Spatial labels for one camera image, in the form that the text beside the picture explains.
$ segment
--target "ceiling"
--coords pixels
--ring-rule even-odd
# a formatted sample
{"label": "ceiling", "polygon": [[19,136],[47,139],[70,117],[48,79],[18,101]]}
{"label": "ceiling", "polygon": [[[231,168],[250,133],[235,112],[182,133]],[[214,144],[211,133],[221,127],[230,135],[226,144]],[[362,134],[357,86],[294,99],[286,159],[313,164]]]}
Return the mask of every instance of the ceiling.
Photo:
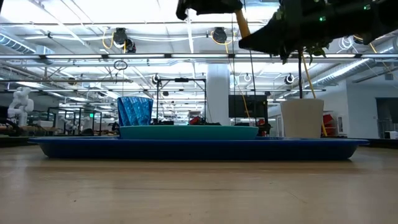
{"label": "ceiling", "polygon": [[[13,35],[16,39],[32,47],[38,45],[46,46],[54,54],[120,54],[122,49],[112,47],[107,49],[103,44],[103,37],[106,45],[111,45],[111,33],[117,27],[127,29],[127,34],[134,40],[138,54],[164,54],[164,53],[185,53],[185,54],[204,54],[204,53],[247,53],[246,50],[239,49],[240,39],[236,19],[231,14],[203,15],[197,16],[195,11],[189,11],[189,22],[180,21],[175,16],[178,0],[42,0],[44,8],[37,7],[33,0],[5,0],[0,15],[0,31]],[[246,17],[249,22],[251,32],[254,32],[264,25],[272,17],[278,8],[277,1],[247,0]],[[224,27],[228,39],[232,40],[232,33],[235,33],[233,44],[219,45],[213,42],[211,34],[215,27]],[[353,49],[345,48],[343,40],[335,40],[328,53],[345,53]],[[365,52],[369,47],[351,44],[356,47],[358,52]],[[8,47],[0,45],[0,54],[18,54]],[[154,85],[152,77],[157,74],[160,78],[205,78],[207,73],[206,61],[171,61],[166,59],[151,60],[155,66],[148,66],[146,60],[130,60],[136,66],[129,66],[126,70],[118,72],[112,66],[84,66],[61,67],[49,65],[47,68],[40,64],[28,60],[7,61],[13,65],[25,68],[39,77],[53,74],[53,79],[76,79],[102,80],[116,78],[129,79],[131,82],[103,82],[99,88],[106,89],[151,89]],[[309,66],[311,74],[318,74],[334,66],[334,63],[313,63]],[[234,64],[234,73],[238,85],[242,90],[252,88],[252,80],[245,80],[252,71],[256,76],[257,88],[288,88],[284,84],[284,77],[289,73],[297,76],[297,63],[265,63],[237,62]],[[19,78],[32,78],[32,75],[23,74]],[[40,84],[34,88],[49,89],[87,89],[86,85],[78,83],[69,85],[67,83]],[[197,92],[170,93],[170,99],[178,98],[198,98],[203,92],[197,83],[170,83],[169,88],[191,88]],[[71,97],[84,98],[87,102],[91,101],[110,101],[118,96],[154,96],[154,93],[138,92],[112,92],[110,96],[98,96],[96,93],[74,93],[75,95],[58,92],[52,95],[60,101],[64,101],[67,96],[68,102],[76,103]],[[184,113],[195,108],[203,109],[203,103],[194,101],[185,105]]]}

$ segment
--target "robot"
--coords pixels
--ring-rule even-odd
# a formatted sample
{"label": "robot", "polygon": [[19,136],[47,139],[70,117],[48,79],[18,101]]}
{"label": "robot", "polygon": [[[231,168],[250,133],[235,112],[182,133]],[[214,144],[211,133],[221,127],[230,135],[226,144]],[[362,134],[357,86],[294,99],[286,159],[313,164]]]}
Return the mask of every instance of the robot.
{"label": "robot", "polygon": [[29,99],[30,88],[28,87],[19,87],[17,91],[14,92],[14,99],[10,106],[8,107],[8,117],[15,118],[18,116],[18,126],[26,126],[27,124],[27,114],[28,112],[32,112],[34,109],[34,102],[32,99]]}

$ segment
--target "red object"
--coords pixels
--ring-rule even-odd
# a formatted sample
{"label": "red object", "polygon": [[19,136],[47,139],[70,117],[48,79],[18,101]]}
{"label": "red object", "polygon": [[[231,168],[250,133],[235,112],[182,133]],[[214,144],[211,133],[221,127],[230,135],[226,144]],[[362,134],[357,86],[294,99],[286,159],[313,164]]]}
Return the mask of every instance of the red object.
{"label": "red object", "polygon": [[200,121],[200,118],[197,116],[196,118],[193,118],[192,120],[189,121],[190,125],[197,124]]}

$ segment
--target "blue tray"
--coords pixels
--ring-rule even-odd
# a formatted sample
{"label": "blue tray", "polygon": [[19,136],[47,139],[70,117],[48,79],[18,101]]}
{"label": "blue tray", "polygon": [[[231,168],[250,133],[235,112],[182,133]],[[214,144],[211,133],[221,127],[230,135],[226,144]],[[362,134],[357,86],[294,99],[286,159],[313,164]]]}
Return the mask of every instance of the blue tray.
{"label": "blue tray", "polygon": [[44,154],[82,159],[348,159],[367,140],[257,138],[256,140],[122,140],[113,137],[34,138]]}

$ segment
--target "white humanoid robot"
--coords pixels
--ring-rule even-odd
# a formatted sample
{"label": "white humanoid robot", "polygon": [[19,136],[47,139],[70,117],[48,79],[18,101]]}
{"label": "white humanoid robot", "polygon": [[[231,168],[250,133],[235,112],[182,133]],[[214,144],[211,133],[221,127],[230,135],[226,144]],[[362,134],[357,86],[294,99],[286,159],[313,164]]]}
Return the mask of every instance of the white humanoid robot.
{"label": "white humanoid robot", "polygon": [[65,126],[67,129],[71,129],[72,131],[77,130],[77,121],[73,124],[70,120],[67,120],[63,115],[60,115],[61,121],[65,122]]}
{"label": "white humanoid robot", "polygon": [[14,92],[14,99],[12,103],[8,107],[8,117],[14,118],[18,116],[18,126],[26,126],[27,124],[27,114],[28,112],[32,112],[34,108],[34,102],[32,99],[29,99],[30,88],[28,87],[19,87],[17,91]]}

